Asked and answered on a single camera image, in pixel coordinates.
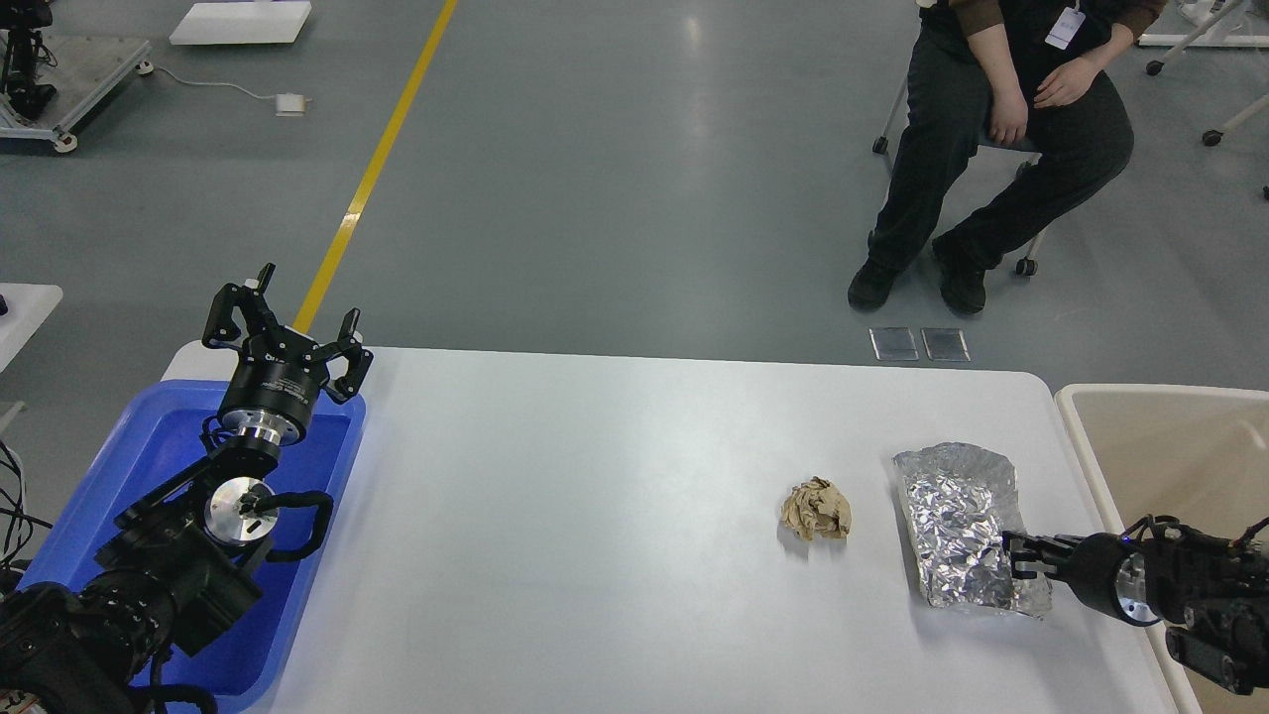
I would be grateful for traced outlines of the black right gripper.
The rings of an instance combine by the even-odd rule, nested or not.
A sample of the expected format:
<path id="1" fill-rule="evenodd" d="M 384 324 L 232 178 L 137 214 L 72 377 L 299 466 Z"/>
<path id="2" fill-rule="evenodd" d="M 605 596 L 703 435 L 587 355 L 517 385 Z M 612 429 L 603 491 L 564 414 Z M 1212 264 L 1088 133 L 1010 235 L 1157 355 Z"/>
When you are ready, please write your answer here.
<path id="1" fill-rule="evenodd" d="M 1128 547 L 1122 536 L 1003 531 L 1003 547 L 1010 555 L 1068 555 L 1011 557 L 1011 578 L 1066 580 L 1080 604 L 1132 626 L 1152 626 L 1162 620 L 1148 604 L 1145 555 Z"/>

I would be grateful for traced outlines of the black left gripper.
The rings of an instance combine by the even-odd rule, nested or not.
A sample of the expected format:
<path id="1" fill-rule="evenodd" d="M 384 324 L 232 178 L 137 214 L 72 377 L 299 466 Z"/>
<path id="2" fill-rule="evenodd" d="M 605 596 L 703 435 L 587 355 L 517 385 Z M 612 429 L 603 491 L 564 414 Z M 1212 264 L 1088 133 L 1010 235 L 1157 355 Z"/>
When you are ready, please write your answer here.
<path id="1" fill-rule="evenodd" d="M 346 311 L 332 342 L 282 339 L 283 326 L 266 304 L 273 271 L 275 264 L 264 264 L 258 279 L 223 285 L 209 304 L 202 334 L 204 347 L 239 351 L 217 413 L 220 424 L 233 432 L 261 426 L 277 434 L 306 434 L 320 392 L 345 405 L 359 394 L 376 360 L 357 331 L 357 307 Z M 308 353 L 312 361 L 305 361 Z"/>

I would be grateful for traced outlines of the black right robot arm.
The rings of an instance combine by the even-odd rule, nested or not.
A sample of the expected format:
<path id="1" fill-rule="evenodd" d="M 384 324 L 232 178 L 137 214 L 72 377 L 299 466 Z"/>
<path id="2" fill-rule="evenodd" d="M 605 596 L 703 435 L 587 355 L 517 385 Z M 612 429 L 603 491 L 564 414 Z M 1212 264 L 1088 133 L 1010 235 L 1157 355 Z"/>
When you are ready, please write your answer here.
<path id="1" fill-rule="evenodd" d="M 1166 623 L 1170 659 L 1233 695 L 1268 682 L 1266 555 L 1256 535 L 1213 536 L 1145 515 L 1123 533 L 1003 531 L 1011 577 L 1067 583 L 1082 605 L 1132 626 Z"/>

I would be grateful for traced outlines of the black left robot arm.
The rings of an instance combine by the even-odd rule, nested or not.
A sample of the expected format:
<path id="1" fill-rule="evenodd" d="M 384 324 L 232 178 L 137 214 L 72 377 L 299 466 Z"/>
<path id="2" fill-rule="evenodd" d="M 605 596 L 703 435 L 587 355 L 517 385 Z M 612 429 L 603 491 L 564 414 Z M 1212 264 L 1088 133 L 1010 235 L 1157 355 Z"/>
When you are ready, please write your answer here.
<path id="1" fill-rule="evenodd" d="M 207 687 L 168 685 L 173 651 L 199 654 L 263 597 L 264 563 L 316 554 L 336 512 L 325 491 L 277 492 L 266 478 L 308 432 L 321 394 L 357 397 L 373 354 L 350 308 L 332 342 L 277 320 L 273 264 L 227 284 L 209 304 L 202 344 L 237 356 L 201 439 L 204 455 L 114 520 L 81 591 L 41 582 L 3 599 L 3 703 L 29 713 L 214 713 Z"/>

